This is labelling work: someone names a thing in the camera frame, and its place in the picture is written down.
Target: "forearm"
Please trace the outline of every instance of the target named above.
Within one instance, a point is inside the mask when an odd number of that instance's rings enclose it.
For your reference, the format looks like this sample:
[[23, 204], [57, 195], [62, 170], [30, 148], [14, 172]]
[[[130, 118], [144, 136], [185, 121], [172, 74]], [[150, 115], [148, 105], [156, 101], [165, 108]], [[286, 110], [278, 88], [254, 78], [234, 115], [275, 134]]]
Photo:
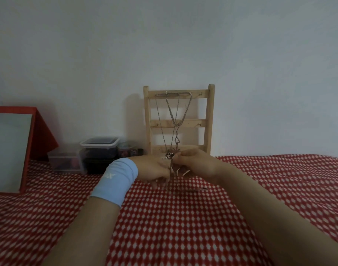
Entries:
[[225, 163], [221, 186], [277, 265], [338, 265], [338, 244], [251, 177]]
[[43, 262], [48, 265], [104, 265], [120, 207], [90, 197]]

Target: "wooden crossbar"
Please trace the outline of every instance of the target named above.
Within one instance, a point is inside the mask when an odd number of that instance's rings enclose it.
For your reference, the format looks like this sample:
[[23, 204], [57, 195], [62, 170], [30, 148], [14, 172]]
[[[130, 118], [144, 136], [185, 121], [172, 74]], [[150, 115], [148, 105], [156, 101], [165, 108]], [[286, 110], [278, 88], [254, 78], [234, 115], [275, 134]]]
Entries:
[[[190, 98], [190, 93], [193, 99], [206, 98], [206, 118], [184, 120], [181, 127], [185, 128], [205, 128], [203, 145], [180, 145], [180, 150], [199, 148], [207, 153], [211, 153], [211, 137], [213, 124], [213, 105], [214, 105], [214, 84], [208, 85], [206, 90], [149, 90], [148, 86], [143, 87], [143, 96], [145, 103], [145, 118], [146, 118], [146, 136], [147, 136], [147, 152], [148, 154], [164, 154], [166, 153], [165, 145], [152, 145], [152, 129], [160, 128], [159, 120], [151, 119], [151, 107], [149, 101], [152, 99], [177, 99]], [[162, 120], [163, 128], [173, 128], [171, 120]]]

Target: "wall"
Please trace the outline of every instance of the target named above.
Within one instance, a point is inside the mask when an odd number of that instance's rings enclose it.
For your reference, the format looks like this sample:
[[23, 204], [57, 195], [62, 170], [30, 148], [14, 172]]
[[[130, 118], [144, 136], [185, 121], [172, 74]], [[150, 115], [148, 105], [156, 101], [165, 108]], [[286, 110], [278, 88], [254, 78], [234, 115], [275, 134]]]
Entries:
[[0, 100], [60, 142], [143, 143], [143, 85], [208, 84], [212, 154], [338, 156], [338, 0], [0, 0]]

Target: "person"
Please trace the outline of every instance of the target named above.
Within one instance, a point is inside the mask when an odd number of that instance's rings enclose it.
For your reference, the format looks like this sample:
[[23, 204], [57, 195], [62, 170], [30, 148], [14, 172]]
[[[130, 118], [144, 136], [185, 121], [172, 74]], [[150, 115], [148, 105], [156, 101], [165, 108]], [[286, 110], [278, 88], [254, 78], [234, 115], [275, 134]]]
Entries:
[[[114, 161], [43, 265], [104, 265], [131, 184], [137, 178], [157, 188], [156, 179], [169, 179], [168, 166], [154, 156]], [[223, 187], [276, 265], [338, 265], [338, 243], [235, 166], [192, 149], [173, 157], [173, 170]]]

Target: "thin chain necklace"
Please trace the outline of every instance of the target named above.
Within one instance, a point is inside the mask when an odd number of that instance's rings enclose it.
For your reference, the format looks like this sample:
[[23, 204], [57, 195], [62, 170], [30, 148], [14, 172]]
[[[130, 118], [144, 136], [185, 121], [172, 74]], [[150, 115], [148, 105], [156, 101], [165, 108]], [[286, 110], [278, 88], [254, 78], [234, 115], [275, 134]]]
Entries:
[[[173, 116], [173, 113], [172, 113], [171, 108], [170, 108], [170, 105], [169, 105], [168, 94], [169, 94], [169, 95], [178, 95], [178, 96], [179, 96], [179, 97], [178, 97], [178, 104], [177, 104], [177, 106], [176, 106], [175, 118], [174, 118], [174, 116]], [[180, 101], [180, 94], [190, 94], [190, 100], [189, 100], [189, 104], [188, 104], [187, 107], [186, 107], [184, 116], [182, 117], [182, 120], [181, 120], [178, 124], [176, 124], [176, 118], [177, 118], [177, 115], [178, 115], [178, 108], [179, 108], [179, 101]], [[174, 126], [174, 129], [173, 129], [173, 135], [172, 135], [172, 137], [171, 137], [170, 149], [168, 149], [167, 143], [165, 142], [165, 138], [164, 138], [164, 132], [163, 132], [163, 127], [162, 127], [162, 121], [160, 120], [159, 109], [158, 109], [158, 103], [157, 103], [157, 94], [155, 94], [155, 100], [156, 100], [156, 106], [157, 106], [157, 113], [158, 113], [158, 118], [159, 118], [160, 129], [161, 129], [161, 131], [162, 131], [163, 141], [164, 141], [164, 145], [165, 145], [165, 151], [166, 151], [165, 157], [166, 157], [167, 159], [171, 160], [171, 161], [170, 161], [170, 167], [169, 167], [169, 170], [170, 170], [170, 175], [172, 175], [172, 173], [171, 173], [172, 168], [173, 168], [173, 161], [172, 161], [172, 158], [174, 157], [175, 153], [179, 152], [178, 145], [179, 145], [179, 143], [180, 143], [180, 140], [179, 140], [179, 137], [178, 137], [178, 130], [179, 130], [180, 126], [183, 124], [183, 122], [184, 122], [184, 120], [185, 120], [185, 117], [186, 117], [186, 114], [187, 114], [187, 111], [189, 110], [189, 106], [190, 106], [190, 103], [191, 103], [191, 100], [192, 100], [192, 94], [191, 94], [191, 93], [169, 93], [169, 92], [166, 92], [166, 93], [165, 93], [165, 100], [167, 101], [169, 113], [170, 113], [170, 116], [171, 116], [171, 121], [173, 122], [173, 126]], [[175, 149], [173, 149], [174, 132], [175, 132], [175, 139], [174, 139], [174, 142], [176, 143]], [[177, 178], [178, 178], [178, 176], [176, 175], [176, 171], [174, 171], [174, 179], [175, 179], [175, 182], [176, 182], [176, 186], [178, 187], [178, 189], [179, 189], [180, 191], [197, 192], [197, 191], [207, 190], [207, 188], [181, 190], [181, 189], [179, 188], [179, 184], [178, 184]]]

